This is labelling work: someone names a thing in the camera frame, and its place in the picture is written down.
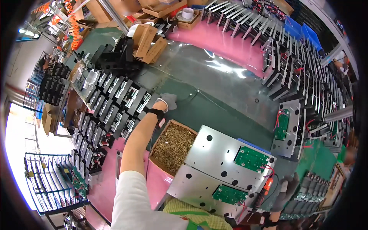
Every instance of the circuit board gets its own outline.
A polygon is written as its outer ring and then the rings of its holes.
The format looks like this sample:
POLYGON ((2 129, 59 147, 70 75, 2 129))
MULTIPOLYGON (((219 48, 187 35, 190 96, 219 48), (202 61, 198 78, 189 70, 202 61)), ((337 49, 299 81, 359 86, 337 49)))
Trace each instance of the circuit board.
POLYGON ((213 199, 222 201, 222 202, 225 202, 231 205, 242 204, 247 197, 248 197, 247 192, 243 192, 243 191, 228 187, 223 184, 220 185, 216 189, 214 194, 212 195, 213 199))
POLYGON ((273 132, 273 137, 276 140, 285 140, 286 137, 286 131, 287 131, 287 126, 289 124, 289 110, 288 109, 284 109, 284 110, 279 110, 280 115, 278 120, 276 121, 276 128, 275 131, 273 132))
POLYGON ((260 167, 266 165, 268 161, 269 157, 267 155, 246 146, 239 149, 234 159, 235 164, 259 173, 263 173, 265 169, 261 169, 260 167))

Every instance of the glove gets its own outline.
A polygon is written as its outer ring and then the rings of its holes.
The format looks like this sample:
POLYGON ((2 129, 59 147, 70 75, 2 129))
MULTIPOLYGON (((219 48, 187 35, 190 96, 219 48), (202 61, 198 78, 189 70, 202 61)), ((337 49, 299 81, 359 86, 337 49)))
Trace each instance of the glove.
POLYGON ((294 177, 287 175, 280 180, 280 184, 282 185, 285 181, 287 181, 287 189, 285 191, 281 188, 281 191, 276 197, 276 200, 270 210, 271 212, 279 212, 284 209, 286 202, 290 200, 299 184, 299 176, 296 172, 294 173, 294 177))
POLYGON ((175 103, 177 98, 178 97, 175 94, 162 93, 162 94, 160 94, 160 98, 157 98, 155 103, 158 102, 158 101, 165 102, 165 104, 167 106, 167 109, 166 109, 166 111, 164 111, 164 113, 166 113, 168 110, 173 110, 173 109, 177 108, 176 103, 175 103))

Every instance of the pink mat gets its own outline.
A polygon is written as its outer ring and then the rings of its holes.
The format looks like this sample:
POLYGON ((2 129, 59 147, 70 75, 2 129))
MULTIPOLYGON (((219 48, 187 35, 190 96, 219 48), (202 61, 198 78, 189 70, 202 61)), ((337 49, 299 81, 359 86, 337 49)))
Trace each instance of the pink mat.
POLYGON ((222 33, 223 27, 217 27, 217 22, 207 24, 206 20, 200 21, 192 30, 179 29, 176 33, 170 33, 169 39, 190 43, 196 47, 209 50, 218 56, 222 56, 262 78, 263 56, 260 49, 261 43, 251 45, 252 37, 242 39, 243 33, 235 38, 231 37, 233 31, 222 33))
MULTIPOLYGON (((106 148, 107 155, 102 166, 102 182, 93 186, 89 195, 87 196, 93 206, 95 206, 95 208, 110 222, 112 219, 114 197, 116 195, 116 151, 119 150, 123 152, 124 147, 124 139, 119 138, 114 141, 111 149, 106 148)), ((149 152, 146 150, 144 159, 145 171, 147 169, 148 153, 149 152)), ((173 176, 165 173, 159 167, 153 164, 152 161, 149 161, 147 190, 152 210, 156 208, 157 204, 165 196, 173 178, 173 176)))

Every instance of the white sleeve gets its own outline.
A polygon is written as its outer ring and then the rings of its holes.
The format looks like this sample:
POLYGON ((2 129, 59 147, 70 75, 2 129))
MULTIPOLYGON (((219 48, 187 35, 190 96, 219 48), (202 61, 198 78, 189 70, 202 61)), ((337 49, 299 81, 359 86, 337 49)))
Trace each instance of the white sleeve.
POLYGON ((185 230, 187 226, 180 216, 151 210, 142 174, 124 171, 119 175, 111 230, 185 230))

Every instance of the black wrist strap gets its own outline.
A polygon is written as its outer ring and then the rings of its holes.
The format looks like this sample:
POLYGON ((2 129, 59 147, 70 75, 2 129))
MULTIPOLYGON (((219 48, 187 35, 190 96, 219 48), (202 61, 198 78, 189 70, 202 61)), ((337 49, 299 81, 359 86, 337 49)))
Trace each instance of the black wrist strap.
POLYGON ((274 227, 279 224, 279 221, 272 222, 270 219, 266 219, 264 223, 264 227, 274 227))
POLYGON ((162 110, 159 109, 149 109, 147 113, 154 113, 157 115, 157 119, 161 121, 163 119, 164 113, 162 110))

